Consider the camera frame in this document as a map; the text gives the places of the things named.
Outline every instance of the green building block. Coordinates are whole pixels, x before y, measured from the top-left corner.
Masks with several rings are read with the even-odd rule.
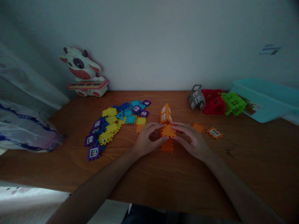
[[[233,113],[237,116],[245,109],[246,102],[234,92],[222,93],[221,97],[225,102],[225,115]]]

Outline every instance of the orange toy house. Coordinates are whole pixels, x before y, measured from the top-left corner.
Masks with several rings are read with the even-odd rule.
[[[166,126],[161,129],[161,137],[168,136],[169,140],[161,145],[163,152],[173,153],[173,137],[176,136],[176,131],[171,128],[172,114],[168,104],[165,104],[161,110],[160,123]]]

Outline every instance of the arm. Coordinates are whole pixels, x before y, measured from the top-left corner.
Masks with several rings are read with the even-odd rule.
[[[149,140],[151,133],[164,126],[158,123],[146,124],[140,131],[134,146],[75,190],[51,216],[47,224],[87,223],[102,206],[127,170],[140,157],[153,151],[169,139],[162,137],[154,142]]]
[[[188,124],[179,122],[172,124],[175,125],[172,126],[173,129],[188,135],[191,138],[191,143],[189,144],[181,137],[174,137],[173,139],[208,166],[225,190],[243,223],[285,223],[209,149],[199,132]]]

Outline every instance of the hand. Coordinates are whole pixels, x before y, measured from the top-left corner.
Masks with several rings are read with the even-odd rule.
[[[155,148],[159,147],[162,143],[166,142],[169,137],[159,138],[157,141],[152,142],[149,139],[151,133],[155,130],[165,127],[164,124],[159,123],[147,123],[144,128],[140,131],[139,136],[130,149],[130,151],[138,156],[138,158],[150,153]]]
[[[212,151],[206,144],[202,134],[195,131],[189,124],[184,124],[180,122],[171,122],[175,126],[171,126],[173,129],[177,131],[184,132],[191,139],[191,143],[189,144],[181,137],[175,136],[173,139],[178,141],[192,156],[195,158],[206,162],[209,155],[212,154]]]

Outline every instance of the plastic bag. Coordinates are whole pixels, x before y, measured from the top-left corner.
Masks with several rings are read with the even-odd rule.
[[[48,152],[63,140],[64,136],[40,113],[0,100],[0,148]]]

